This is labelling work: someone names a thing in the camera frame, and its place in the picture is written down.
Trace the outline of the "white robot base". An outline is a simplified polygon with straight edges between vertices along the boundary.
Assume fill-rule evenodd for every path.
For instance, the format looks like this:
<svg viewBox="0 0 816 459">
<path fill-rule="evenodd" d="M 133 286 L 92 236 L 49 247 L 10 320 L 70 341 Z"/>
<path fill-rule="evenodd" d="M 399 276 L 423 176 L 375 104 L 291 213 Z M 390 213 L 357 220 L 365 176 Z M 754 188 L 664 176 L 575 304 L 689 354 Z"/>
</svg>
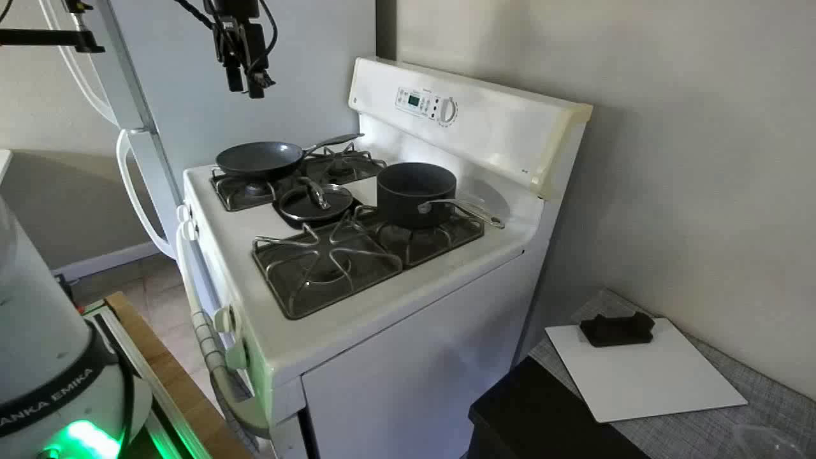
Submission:
<svg viewBox="0 0 816 459">
<path fill-rule="evenodd" d="M 0 459 L 119 459 L 144 400 L 0 201 Z"/>
</svg>

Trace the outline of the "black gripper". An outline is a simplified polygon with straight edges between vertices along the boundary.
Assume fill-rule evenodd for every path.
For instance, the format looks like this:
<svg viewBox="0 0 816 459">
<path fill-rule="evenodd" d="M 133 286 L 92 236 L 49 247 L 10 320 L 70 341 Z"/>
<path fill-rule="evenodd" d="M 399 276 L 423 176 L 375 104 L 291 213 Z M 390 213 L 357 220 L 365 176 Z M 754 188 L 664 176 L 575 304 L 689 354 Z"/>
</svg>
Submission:
<svg viewBox="0 0 816 459">
<path fill-rule="evenodd" d="M 260 18 L 262 0 L 212 0 L 214 46 L 227 71 L 228 91 L 241 91 L 241 73 L 246 73 L 246 94 L 262 100 L 273 86 L 267 50 Z"/>
</svg>

